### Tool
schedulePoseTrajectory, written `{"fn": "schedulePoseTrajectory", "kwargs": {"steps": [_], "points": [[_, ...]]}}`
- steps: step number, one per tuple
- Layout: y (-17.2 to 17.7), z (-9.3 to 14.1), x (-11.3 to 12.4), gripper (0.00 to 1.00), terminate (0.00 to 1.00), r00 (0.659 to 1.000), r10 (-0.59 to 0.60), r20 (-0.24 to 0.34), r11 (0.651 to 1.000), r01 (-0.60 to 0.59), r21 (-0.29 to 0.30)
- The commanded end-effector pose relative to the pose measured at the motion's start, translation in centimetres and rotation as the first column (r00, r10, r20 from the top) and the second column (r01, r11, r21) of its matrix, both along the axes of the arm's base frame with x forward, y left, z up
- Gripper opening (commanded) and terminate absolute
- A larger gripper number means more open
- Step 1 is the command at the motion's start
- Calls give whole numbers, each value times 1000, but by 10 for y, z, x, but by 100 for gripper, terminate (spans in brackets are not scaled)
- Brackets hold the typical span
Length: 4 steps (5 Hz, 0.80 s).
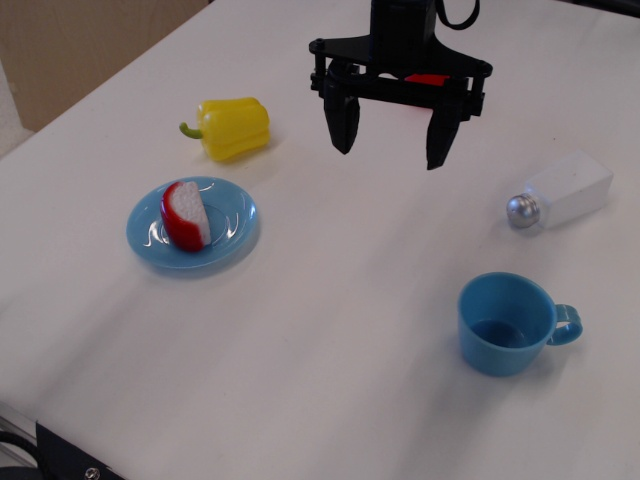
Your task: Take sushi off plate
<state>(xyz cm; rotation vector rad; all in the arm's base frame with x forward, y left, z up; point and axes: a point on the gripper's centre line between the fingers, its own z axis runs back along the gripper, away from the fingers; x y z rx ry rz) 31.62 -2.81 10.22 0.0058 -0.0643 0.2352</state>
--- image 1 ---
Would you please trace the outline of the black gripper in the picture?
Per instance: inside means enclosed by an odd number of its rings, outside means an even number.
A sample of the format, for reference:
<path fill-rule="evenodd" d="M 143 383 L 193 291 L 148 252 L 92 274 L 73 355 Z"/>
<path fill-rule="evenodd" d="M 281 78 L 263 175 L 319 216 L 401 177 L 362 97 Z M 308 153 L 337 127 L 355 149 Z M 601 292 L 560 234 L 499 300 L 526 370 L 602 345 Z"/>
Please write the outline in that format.
<path fill-rule="evenodd" d="M 481 114 L 484 81 L 492 66 L 442 44 L 436 37 L 436 22 L 464 30 L 479 11 L 476 2 L 468 19 L 455 24 L 447 18 L 442 1 L 373 1 L 367 35 L 312 41 L 311 89 L 324 101 L 332 145 L 342 154 L 350 152 L 358 133 L 361 98 L 416 106 L 423 86 L 405 82 L 405 77 L 449 75 L 426 136 L 427 169 L 442 167 L 460 124 Z"/>

